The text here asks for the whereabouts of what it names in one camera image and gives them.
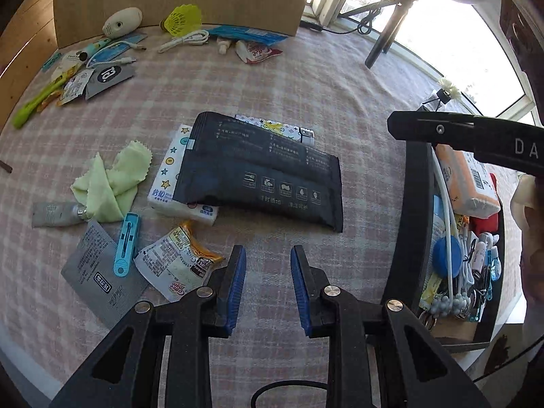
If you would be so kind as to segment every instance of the black cord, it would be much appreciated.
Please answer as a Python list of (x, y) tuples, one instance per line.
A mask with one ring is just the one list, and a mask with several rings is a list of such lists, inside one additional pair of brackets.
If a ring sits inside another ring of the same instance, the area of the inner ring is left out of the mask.
[(533, 342), (531, 345), (529, 345), (527, 348), (525, 348), (521, 353), (519, 353), (518, 355), (514, 356), (512, 359), (510, 359), (509, 361), (506, 361), (504, 364), (502, 364), (501, 366), (499, 366), (498, 368), (495, 368), (493, 371), (487, 373), (487, 374), (484, 374), (483, 376), (480, 376), (478, 377), (478, 379), (474, 379), (473, 382), (476, 383), (482, 379), (485, 379), (486, 377), (489, 377), (491, 376), (493, 373), (496, 373), (497, 371), (499, 371), (500, 369), (504, 368), (505, 366), (507, 365), (510, 365), (513, 361), (517, 361), (521, 356), (523, 356), (525, 353), (527, 353), (528, 351), (532, 350), (535, 346), (537, 346), (539, 343), (541, 343), (542, 341), (544, 340), (544, 335), (540, 336), (537, 340), (535, 340), (535, 342)]
[(255, 394), (251, 398), (251, 408), (257, 408), (255, 403), (257, 403), (258, 397), (265, 391), (271, 390), (272, 388), (286, 387), (286, 386), (312, 387), (312, 388), (320, 388), (322, 390), (327, 389), (327, 384), (323, 384), (322, 382), (314, 382), (313, 380), (279, 380), (278, 382), (265, 385), (262, 388), (259, 388), (257, 391), (255, 391)]
[(385, 6), (392, 6), (396, 5), (399, 1), (398, 0), (382, 0), (378, 1), (376, 3), (372, 3), (366, 6), (363, 6), (361, 8), (360, 13), (368, 12), (368, 14), (361, 19), (361, 21), (358, 22), (357, 27), (355, 29), (348, 30), (347, 32), (336, 32), (334, 30), (322, 28), (325, 32), (330, 32), (331, 34), (336, 35), (346, 35), (351, 34), (355, 31), (357, 31), (361, 35), (368, 35), (372, 32), (372, 20), (379, 16), (381, 13), (381, 9)]

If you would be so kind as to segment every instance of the black package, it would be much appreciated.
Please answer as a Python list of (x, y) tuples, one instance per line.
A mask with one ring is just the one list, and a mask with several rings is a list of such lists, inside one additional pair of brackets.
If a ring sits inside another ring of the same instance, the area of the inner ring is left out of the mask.
[(343, 228), (336, 156), (215, 112), (198, 115), (173, 199), (236, 205)]

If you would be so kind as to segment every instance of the silver screw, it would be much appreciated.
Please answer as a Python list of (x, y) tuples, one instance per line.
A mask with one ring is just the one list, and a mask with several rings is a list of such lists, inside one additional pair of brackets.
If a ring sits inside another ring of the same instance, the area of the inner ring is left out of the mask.
[(134, 306), (134, 310), (142, 315), (143, 313), (147, 313), (149, 310), (151, 310), (151, 305), (149, 302), (140, 301)]
[(387, 308), (389, 308), (391, 311), (394, 311), (394, 312), (401, 311), (403, 307), (404, 307), (403, 303), (396, 299), (391, 299), (390, 301), (387, 301)]
[(336, 285), (327, 285), (325, 287), (325, 294), (327, 296), (338, 296), (340, 294), (340, 289)]
[(200, 298), (207, 298), (213, 294), (213, 290), (210, 287), (200, 287), (197, 290), (197, 296)]

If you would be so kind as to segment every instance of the light green cleaning cloth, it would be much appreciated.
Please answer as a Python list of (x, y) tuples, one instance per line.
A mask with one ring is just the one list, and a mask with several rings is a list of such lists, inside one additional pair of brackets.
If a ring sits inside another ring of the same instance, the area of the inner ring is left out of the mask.
[(87, 207), (87, 215), (99, 222), (122, 221), (132, 207), (138, 184), (148, 175), (151, 151), (140, 142), (131, 141), (106, 170), (97, 153), (92, 166), (71, 186), (73, 195)]

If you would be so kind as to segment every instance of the black circle logo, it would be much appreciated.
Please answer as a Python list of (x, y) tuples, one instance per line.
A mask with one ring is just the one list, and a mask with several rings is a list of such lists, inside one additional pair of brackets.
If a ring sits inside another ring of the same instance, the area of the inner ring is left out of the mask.
[(121, 73), (121, 67), (120, 66), (107, 67), (102, 72), (100, 72), (100, 74), (98, 75), (96, 80), (99, 83), (107, 83), (112, 78), (114, 78), (116, 75), (119, 75), (120, 73)]

